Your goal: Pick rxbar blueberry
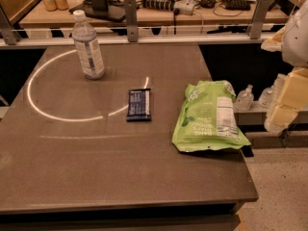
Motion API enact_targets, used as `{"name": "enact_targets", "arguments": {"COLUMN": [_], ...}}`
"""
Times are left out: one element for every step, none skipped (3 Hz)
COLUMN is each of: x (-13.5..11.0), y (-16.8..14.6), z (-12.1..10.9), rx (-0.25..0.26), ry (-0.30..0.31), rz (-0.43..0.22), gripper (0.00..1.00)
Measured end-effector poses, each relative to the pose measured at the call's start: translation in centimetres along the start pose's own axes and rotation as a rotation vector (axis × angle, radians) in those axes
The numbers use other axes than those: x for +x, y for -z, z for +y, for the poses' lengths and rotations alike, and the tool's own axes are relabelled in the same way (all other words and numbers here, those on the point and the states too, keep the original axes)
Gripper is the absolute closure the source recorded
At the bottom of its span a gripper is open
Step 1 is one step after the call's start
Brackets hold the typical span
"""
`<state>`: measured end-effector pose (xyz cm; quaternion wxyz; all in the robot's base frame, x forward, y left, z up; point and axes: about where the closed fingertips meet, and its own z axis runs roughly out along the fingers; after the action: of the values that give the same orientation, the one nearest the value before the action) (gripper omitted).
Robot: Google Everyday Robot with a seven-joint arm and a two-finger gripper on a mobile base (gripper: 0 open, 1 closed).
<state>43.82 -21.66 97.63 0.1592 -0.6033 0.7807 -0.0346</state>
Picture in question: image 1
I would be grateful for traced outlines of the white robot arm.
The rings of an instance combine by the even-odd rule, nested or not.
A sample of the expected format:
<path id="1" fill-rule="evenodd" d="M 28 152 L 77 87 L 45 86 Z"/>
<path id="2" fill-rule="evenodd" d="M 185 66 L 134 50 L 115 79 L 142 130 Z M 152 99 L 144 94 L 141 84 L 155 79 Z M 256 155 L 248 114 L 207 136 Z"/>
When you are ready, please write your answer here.
<path id="1" fill-rule="evenodd" d="M 281 132 L 308 104 L 308 6 L 304 4 L 291 15 L 285 27 L 266 39 L 261 48 L 280 50 L 282 59 L 293 70 L 274 82 L 273 98 L 266 114 L 265 128 Z"/>

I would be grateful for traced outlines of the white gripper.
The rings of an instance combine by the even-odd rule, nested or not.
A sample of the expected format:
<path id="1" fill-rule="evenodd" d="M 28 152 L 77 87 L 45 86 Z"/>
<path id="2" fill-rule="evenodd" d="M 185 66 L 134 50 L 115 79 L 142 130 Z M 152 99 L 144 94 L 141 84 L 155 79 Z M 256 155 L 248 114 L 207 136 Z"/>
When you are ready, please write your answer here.
<path id="1" fill-rule="evenodd" d="M 266 39 L 261 48 L 269 52 L 282 50 L 285 27 Z M 285 78 L 278 104 L 271 103 L 266 114 L 264 126 L 269 132 L 287 129 L 298 115 L 298 110 L 308 104 L 308 68 L 295 67 Z"/>

